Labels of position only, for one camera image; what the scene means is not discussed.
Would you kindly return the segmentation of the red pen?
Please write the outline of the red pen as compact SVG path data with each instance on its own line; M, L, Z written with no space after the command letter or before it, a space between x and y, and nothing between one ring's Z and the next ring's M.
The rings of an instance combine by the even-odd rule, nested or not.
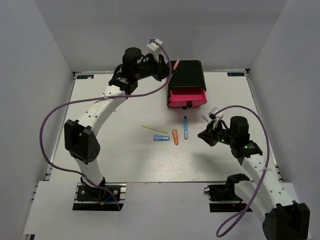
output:
M177 69L179 63L180 63L180 59L177 59L175 61L174 65L172 66L172 72L174 72ZM170 83L172 76L173 76L173 74L171 75L171 77L166 78L166 85L163 87L163 91L168 89L168 86L169 86L169 83Z

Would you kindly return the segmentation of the yellow highlighter pen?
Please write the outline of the yellow highlighter pen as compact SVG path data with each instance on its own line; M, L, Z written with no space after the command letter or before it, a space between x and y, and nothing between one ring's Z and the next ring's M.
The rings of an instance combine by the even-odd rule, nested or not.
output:
M157 129L148 125L141 125L142 128L148 129L148 130L152 130L158 133L163 133L163 134L169 134L168 131L162 130L162 129Z

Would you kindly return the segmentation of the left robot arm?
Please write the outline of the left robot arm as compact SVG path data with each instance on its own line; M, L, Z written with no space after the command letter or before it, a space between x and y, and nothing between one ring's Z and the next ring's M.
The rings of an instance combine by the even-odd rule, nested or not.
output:
M149 46L143 55L136 47L125 50L122 63L115 69L111 80L102 93L102 100L96 101L84 115L64 124L65 149L77 162L81 183L95 200L105 197L106 181L100 172L97 157L101 146L97 140L100 128L108 117L138 87L138 81L153 77L157 81L165 79L170 68L165 63L159 47Z

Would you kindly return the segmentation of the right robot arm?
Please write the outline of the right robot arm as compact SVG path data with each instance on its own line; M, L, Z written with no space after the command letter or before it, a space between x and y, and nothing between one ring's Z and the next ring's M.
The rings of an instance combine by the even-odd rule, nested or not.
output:
M230 126L215 118L197 136L213 147L226 144L246 173L230 175L225 181L226 195L240 198L262 223L268 240L306 240L309 233L310 210L297 202L266 166L260 147L250 139L249 124L243 116L233 116Z

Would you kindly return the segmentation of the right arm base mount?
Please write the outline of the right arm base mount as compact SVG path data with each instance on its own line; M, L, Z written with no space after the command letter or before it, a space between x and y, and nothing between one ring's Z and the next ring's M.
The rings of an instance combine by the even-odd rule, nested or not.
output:
M203 192L208 195L211 213L239 213L247 206L241 198L230 196L225 184L207 185Z

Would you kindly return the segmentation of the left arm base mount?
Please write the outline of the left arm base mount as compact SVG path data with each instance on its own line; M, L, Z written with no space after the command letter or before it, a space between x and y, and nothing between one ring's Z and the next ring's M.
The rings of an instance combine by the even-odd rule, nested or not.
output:
M82 183L78 183L73 201L73 211L99 211L99 212L117 212L123 208L126 198L126 183L110 183L105 187L109 189L117 203L109 192L91 190L84 186Z

